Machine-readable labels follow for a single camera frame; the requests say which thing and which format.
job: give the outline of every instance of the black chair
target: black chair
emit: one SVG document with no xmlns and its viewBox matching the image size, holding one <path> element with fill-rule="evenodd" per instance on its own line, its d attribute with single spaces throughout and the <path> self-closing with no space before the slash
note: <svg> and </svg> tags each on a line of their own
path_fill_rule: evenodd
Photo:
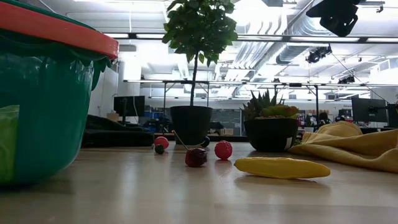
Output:
<svg viewBox="0 0 398 224">
<path fill-rule="evenodd" d="M 99 116 L 88 115 L 82 147 L 151 146 L 154 135 L 140 127 L 123 126 Z"/>
</svg>

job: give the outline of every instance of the cherry stem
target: cherry stem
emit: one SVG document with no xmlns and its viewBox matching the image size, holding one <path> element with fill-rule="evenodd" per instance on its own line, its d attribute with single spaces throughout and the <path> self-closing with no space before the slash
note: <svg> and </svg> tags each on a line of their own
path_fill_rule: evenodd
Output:
<svg viewBox="0 0 398 224">
<path fill-rule="evenodd" d="M 181 142 L 181 144 L 184 146 L 184 148 L 189 151 L 189 148 L 184 144 L 184 142 L 180 139 L 180 136 L 178 136 L 178 134 L 175 132 L 174 130 L 174 134 L 176 135 L 176 137 L 178 138 L 178 140 Z"/>
</svg>

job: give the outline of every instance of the red toy fruit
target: red toy fruit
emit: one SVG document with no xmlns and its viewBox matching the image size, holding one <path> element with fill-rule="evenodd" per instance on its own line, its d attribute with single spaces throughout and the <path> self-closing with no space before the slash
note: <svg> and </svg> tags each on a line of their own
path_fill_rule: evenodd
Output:
<svg viewBox="0 0 398 224">
<path fill-rule="evenodd" d="M 221 160 L 228 160 L 232 155 L 232 145 L 228 141 L 220 141 L 215 147 L 216 156 Z"/>
<path fill-rule="evenodd" d="M 185 154 L 185 163 L 189 167 L 200 167 L 207 162 L 207 152 L 203 149 L 190 149 Z"/>
<path fill-rule="evenodd" d="M 157 137 L 155 139 L 155 146 L 157 145 L 162 145 L 164 149 L 167 149 L 167 147 L 169 146 L 169 140 L 167 140 L 167 138 L 165 137 Z"/>
</svg>

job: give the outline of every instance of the black camera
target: black camera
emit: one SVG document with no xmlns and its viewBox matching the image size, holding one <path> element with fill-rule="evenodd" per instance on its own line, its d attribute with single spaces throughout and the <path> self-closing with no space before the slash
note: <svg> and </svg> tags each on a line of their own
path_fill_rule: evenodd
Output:
<svg viewBox="0 0 398 224">
<path fill-rule="evenodd" d="M 320 17 L 320 24 L 339 37 L 346 37 L 358 21 L 356 11 L 361 0 L 323 0 L 307 11 L 308 17 Z"/>
</svg>

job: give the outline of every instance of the red ball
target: red ball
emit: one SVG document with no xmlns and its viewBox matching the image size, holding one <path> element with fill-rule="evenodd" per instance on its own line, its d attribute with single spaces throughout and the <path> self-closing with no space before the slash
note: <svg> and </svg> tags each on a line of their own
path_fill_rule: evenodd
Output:
<svg viewBox="0 0 398 224">
<path fill-rule="evenodd" d="M 232 145 L 228 141 L 220 141 L 214 148 L 216 156 L 221 160 L 228 160 L 232 155 Z"/>
<path fill-rule="evenodd" d="M 155 146 L 157 145 L 162 145 L 164 149 L 167 149 L 167 147 L 169 146 L 169 140 L 167 140 L 167 138 L 165 137 L 157 137 L 155 139 Z"/>
</svg>

